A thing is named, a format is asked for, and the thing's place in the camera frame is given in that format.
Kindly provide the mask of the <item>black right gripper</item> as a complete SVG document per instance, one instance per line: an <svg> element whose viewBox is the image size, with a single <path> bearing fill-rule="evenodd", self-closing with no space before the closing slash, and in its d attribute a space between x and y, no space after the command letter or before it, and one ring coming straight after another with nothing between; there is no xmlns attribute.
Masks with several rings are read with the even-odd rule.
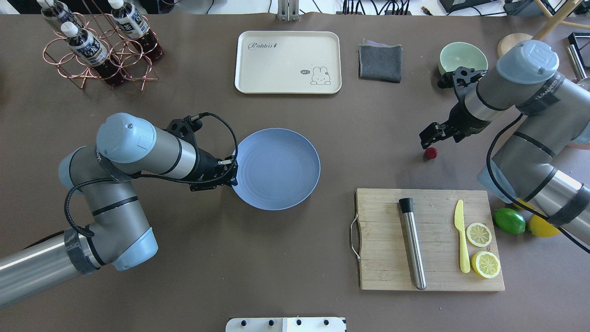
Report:
<svg viewBox="0 0 590 332"><path fill-rule="evenodd" d="M433 143L448 138L460 142L467 136L478 134L489 124L489 121L480 120L473 116L466 108L465 103L459 101L449 112L447 121L442 124L432 122L419 133L420 144L422 149L427 149Z"/></svg>

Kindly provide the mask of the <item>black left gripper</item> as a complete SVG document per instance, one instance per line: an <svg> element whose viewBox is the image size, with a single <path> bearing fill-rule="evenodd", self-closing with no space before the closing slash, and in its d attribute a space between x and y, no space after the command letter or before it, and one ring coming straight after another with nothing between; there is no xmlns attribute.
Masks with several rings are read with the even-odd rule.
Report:
<svg viewBox="0 0 590 332"><path fill-rule="evenodd" d="M194 184L194 191L212 190L222 185L238 185L238 163L235 155L222 160L198 149L198 157L195 180L198 183Z"/></svg>

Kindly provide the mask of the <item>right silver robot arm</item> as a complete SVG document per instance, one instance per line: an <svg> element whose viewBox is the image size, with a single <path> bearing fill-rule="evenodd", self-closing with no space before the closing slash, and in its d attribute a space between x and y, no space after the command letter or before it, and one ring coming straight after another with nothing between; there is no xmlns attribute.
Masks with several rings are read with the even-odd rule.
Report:
<svg viewBox="0 0 590 332"><path fill-rule="evenodd" d="M458 93L449 119L419 137L423 148L478 134L515 107L522 124L487 157L478 181L504 202L526 202L547 222L589 243L589 187L552 166L569 143L589 141L589 92L558 72L559 58L538 40L519 42L493 69Z"/></svg>

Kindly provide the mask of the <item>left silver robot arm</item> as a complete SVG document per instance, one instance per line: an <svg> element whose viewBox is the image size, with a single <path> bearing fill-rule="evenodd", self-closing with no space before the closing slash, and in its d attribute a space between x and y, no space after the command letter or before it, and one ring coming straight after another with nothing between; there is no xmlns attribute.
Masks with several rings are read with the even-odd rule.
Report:
<svg viewBox="0 0 590 332"><path fill-rule="evenodd" d="M62 160L69 227L1 260L1 306L7 307L72 278L112 264L123 271L158 251L132 181L156 178L191 191L237 185L237 156L213 157L196 143L208 112L171 121L161 130L120 112L100 126L94 146Z"/></svg>

